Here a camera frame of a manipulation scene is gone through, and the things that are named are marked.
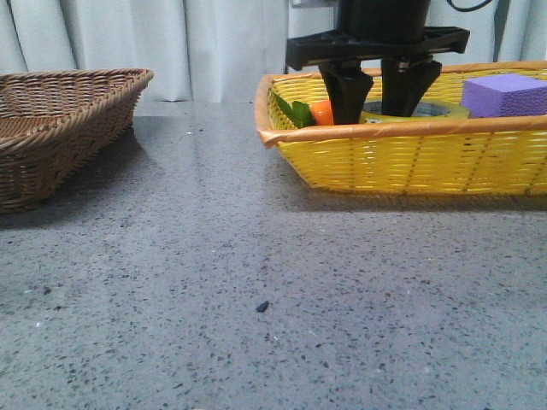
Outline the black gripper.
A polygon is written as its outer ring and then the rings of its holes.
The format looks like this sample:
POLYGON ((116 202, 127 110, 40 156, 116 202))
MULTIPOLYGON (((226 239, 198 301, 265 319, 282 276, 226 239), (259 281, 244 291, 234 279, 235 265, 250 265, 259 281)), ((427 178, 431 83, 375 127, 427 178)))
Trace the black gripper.
POLYGON ((382 111, 409 117, 438 78, 432 56, 465 52, 470 31, 428 26, 429 1, 340 1, 334 29, 286 42, 285 64, 318 66, 335 125, 357 124, 373 87, 362 61, 381 60, 382 111))

